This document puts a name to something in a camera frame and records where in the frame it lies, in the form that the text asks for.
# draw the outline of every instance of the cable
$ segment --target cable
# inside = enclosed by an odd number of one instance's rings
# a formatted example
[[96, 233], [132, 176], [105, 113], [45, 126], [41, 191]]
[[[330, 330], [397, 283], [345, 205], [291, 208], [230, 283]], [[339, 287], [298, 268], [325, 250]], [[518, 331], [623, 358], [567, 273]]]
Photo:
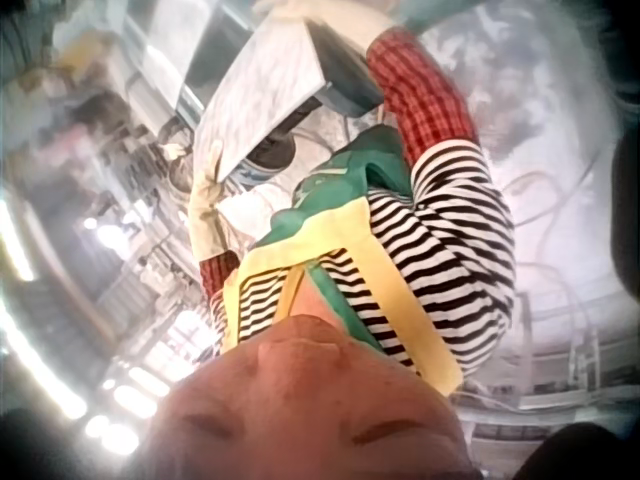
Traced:
[[562, 277], [562, 274], [557, 268], [552, 267], [551, 265], [547, 265], [539, 262], [519, 262], [517, 263], [517, 265], [519, 267], [524, 267], [524, 268], [535, 268], [543, 272], [552, 274], [551, 277], [547, 276], [547, 278], [550, 279], [551, 281], [558, 283], [563, 288], [563, 290], [565, 291], [565, 294], [567, 295], [567, 299], [569, 300], [570, 305], [575, 307], [582, 314], [586, 329], [592, 335], [593, 350], [594, 350], [593, 353], [595, 357], [594, 361], [596, 362], [595, 389], [596, 391], [598, 391], [601, 386], [600, 341], [598, 338], [598, 329], [594, 326], [593, 322], [591, 321], [591, 316], [589, 315], [589, 312], [587, 311], [584, 304], [582, 303], [582, 300], [580, 299], [576, 291], [573, 289], [573, 287], [571, 287], [571, 285], [564, 280], [564, 278]]
[[593, 156], [593, 159], [591, 160], [591, 162], [589, 162], [589, 165], [587, 165], [587, 168], [585, 168], [584, 172], [582, 173], [582, 175], [580, 176], [578, 181], [574, 184], [574, 186], [569, 190], [569, 192], [563, 198], [558, 200], [558, 202], [555, 205], [543, 210], [542, 212], [537, 213], [536, 215], [533, 215], [532, 217], [529, 217], [526, 220], [522, 220], [521, 222], [516, 223], [515, 224], [515, 228], [523, 227], [525, 225], [529, 225], [530, 223], [533, 223], [533, 222], [535, 222], [537, 220], [540, 220], [543, 217], [546, 217], [550, 213], [553, 213], [555, 211], [559, 211], [562, 208], [564, 208], [566, 206], [566, 204], [569, 202], [569, 200], [580, 189], [580, 187], [582, 186], [584, 181], [587, 179], [587, 177], [591, 173], [591, 170], [593, 170], [593, 167], [595, 166], [595, 164], [597, 163], [598, 159], [600, 158], [600, 153], [601, 152], [598, 151], [598, 153]]
[[17, 75], [18, 73], [20, 73], [21, 68], [20, 68], [20, 64], [18, 63], [18, 57], [16, 56], [16, 52], [13, 47], [13, 42], [9, 38], [9, 34], [5, 31], [4, 28], [0, 29], [0, 33], [2, 33], [2, 38], [4, 38], [4, 41], [7, 44], [8, 50], [9, 52], [11, 52], [11, 58], [13, 58], [13, 65], [15, 67], [15, 74]]
[[347, 143], [351, 143], [351, 134], [349, 133], [349, 119], [346, 115], [342, 116], [342, 130], [344, 131], [344, 138]]
[[335, 151], [333, 150], [333, 147], [329, 144], [329, 142], [327, 142], [324, 138], [322, 138], [320, 135], [318, 135], [315, 132], [309, 132], [307, 130], [302, 130], [301, 128], [297, 128], [293, 131], [293, 134], [300, 138], [309, 140], [310, 142], [313, 142], [316, 145], [321, 146], [322, 148], [327, 150], [331, 155], [335, 153]]
[[22, 35], [20, 35], [20, 29], [18, 28], [18, 24], [16, 23], [16, 19], [13, 15], [9, 16], [9, 22], [13, 27], [13, 30], [16, 32], [16, 37], [18, 39], [18, 45], [20, 47], [20, 53], [22, 54], [22, 59], [24, 60], [25, 66], [31, 63], [31, 56], [27, 53], [27, 48], [25, 47]]

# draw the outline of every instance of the ceiling light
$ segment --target ceiling light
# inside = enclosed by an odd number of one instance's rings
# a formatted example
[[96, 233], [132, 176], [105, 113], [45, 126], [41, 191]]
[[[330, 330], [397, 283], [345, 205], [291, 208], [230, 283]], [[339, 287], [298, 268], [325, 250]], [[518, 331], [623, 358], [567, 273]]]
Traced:
[[113, 392], [113, 398], [140, 418], [150, 418], [158, 410], [156, 402], [128, 385], [121, 385], [116, 388]]
[[2, 300], [0, 300], [0, 327], [4, 330], [7, 343], [16, 356], [64, 414], [72, 420], [84, 416], [87, 413], [86, 402], [62, 383], [44, 363], [38, 352], [29, 345], [26, 337], [7, 312]]
[[129, 376], [154, 395], [164, 397], [169, 393], [169, 385], [140, 367], [129, 370]]
[[193, 310], [183, 310], [176, 317], [176, 325], [181, 330], [194, 330], [202, 321], [202, 317]]
[[18, 232], [4, 200], [0, 200], [0, 234], [2, 234], [2, 241], [18, 278], [25, 282], [35, 280], [35, 275], [29, 265], [29, 260], [27, 260], [27, 255], [22, 248]]
[[185, 225], [189, 223], [189, 217], [182, 210], [178, 210], [178, 220], [180, 220]]
[[84, 225], [84, 228], [87, 230], [95, 230], [98, 228], [98, 221], [93, 217], [89, 217], [82, 222], [82, 225]]
[[138, 435], [129, 427], [114, 424], [102, 434], [102, 446], [118, 455], [129, 455], [140, 445]]
[[129, 240], [120, 227], [102, 225], [96, 230], [98, 240], [105, 247], [114, 250], [120, 257], [126, 257], [129, 252]]
[[87, 422], [84, 433], [90, 438], [100, 438], [109, 427], [109, 419], [104, 415], [96, 415]]
[[102, 384], [102, 388], [104, 388], [105, 390], [111, 390], [115, 386], [116, 386], [116, 381], [113, 378], [109, 378], [108, 380], [105, 380], [104, 383]]

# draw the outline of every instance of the red plaid sleeve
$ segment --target red plaid sleeve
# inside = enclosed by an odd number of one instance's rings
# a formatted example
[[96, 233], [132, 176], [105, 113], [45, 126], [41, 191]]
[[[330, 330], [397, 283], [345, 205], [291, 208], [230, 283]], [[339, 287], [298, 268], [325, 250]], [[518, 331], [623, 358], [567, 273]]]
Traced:
[[222, 289], [225, 280], [239, 266], [238, 257], [231, 251], [200, 262], [202, 286], [207, 293], [207, 299], [211, 300]]
[[396, 115], [413, 167], [430, 147], [451, 139], [477, 143], [467, 106], [418, 40], [403, 28], [383, 33], [367, 52], [369, 70]]

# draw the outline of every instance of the wire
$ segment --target wire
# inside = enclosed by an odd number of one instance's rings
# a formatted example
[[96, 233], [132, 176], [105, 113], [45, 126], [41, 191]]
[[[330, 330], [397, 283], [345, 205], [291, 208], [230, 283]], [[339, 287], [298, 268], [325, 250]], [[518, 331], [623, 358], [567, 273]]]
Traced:
[[461, 397], [469, 397], [469, 398], [474, 398], [476, 400], [480, 400], [480, 401], [483, 401], [483, 402], [493, 403], [494, 405], [497, 405], [498, 407], [500, 407], [500, 408], [502, 408], [504, 410], [508, 410], [509, 412], [520, 413], [520, 414], [524, 414], [524, 415], [530, 414], [529, 411], [520, 410], [517, 407], [513, 407], [513, 406], [511, 406], [511, 405], [509, 405], [507, 403], [501, 402], [500, 400], [496, 400], [495, 398], [487, 397], [487, 396], [481, 395], [479, 393], [456, 391], [456, 392], [453, 392], [451, 395], [461, 396]]
[[5, 43], [7, 44], [8, 50], [11, 53], [11, 58], [13, 59], [13, 65], [15, 67], [15, 73], [20, 73], [20, 64], [18, 63], [18, 57], [16, 56], [16, 52], [14, 50], [13, 41], [9, 38], [9, 34], [5, 31], [4, 28], [0, 29], [0, 33], [2, 33], [2, 38], [4, 38]]
[[526, 220], [522, 220], [521, 222], [516, 223], [515, 228], [529, 225], [530, 223], [540, 220], [541, 218], [546, 217], [547, 215], [564, 208], [569, 202], [569, 200], [578, 192], [578, 190], [580, 189], [584, 181], [587, 179], [587, 177], [591, 173], [591, 170], [593, 170], [593, 167], [596, 165], [596, 163], [598, 162], [598, 159], [600, 158], [600, 153], [601, 152], [598, 151], [597, 154], [593, 156], [593, 159], [591, 160], [591, 162], [589, 162], [589, 165], [587, 165], [587, 168], [585, 168], [584, 172], [582, 173], [578, 181], [573, 185], [573, 187], [571, 187], [569, 192], [563, 198], [558, 200], [558, 202], [555, 205], [544, 209], [542, 212], [537, 213], [536, 215], [533, 215], [532, 217], [529, 217]]
[[344, 130], [344, 138], [347, 143], [351, 143], [351, 134], [349, 133], [349, 119], [346, 115], [342, 116], [342, 130]]
[[322, 148], [327, 150], [331, 155], [335, 153], [335, 151], [333, 150], [333, 147], [329, 144], [329, 142], [327, 142], [323, 137], [321, 137], [315, 132], [309, 132], [307, 130], [302, 130], [301, 128], [297, 128], [296, 130], [293, 131], [293, 134], [300, 138], [309, 140], [310, 142], [313, 142], [316, 145], [321, 146]]
[[[595, 327], [595, 325], [591, 321], [591, 316], [589, 315], [589, 312], [587, 311], [584, 304], [582, 303], [582, 300], [580, 299], [576, 291], [573, 289], [573, 287], [571, 287], [571, 285], [564, 280], [564, 278], [562, 277], [562, 274], [557, 268], [552, 267], [551, 265], [547, 265], [539, 262], [518, 262], [517, 265], [519, 267], [524, 267], [524, 268], [535, 268], [543, 272], [546, 272], [547, 274], [552, 274], [551, 277], [547, 275], [547, 278], [550, 279], [551, 281], [556, 282], [563, 288], [563, 290], [565, 291], [565, 294], [567, 295], [567, 299], [569, 300], [569, 304], [572, 307], [575, 307], [577, 310], [579, 310], [580, 313], [582, 314], [587, 331], [592, 335], [593, 354], [595, 357], [594, 358], [594, 362], [595, 362], [595, 379], [594, 380], [595, 380], [595, 389], [596, 391], [598, 391], [601, 386], [600, 341], [598, 338], [598, 329]], [[572, 316], [571, 322], [572, 322], [572, 329], [573, 329], [574, 328], [573, 325], [575, 324], [575, 320], [573, 316]]]

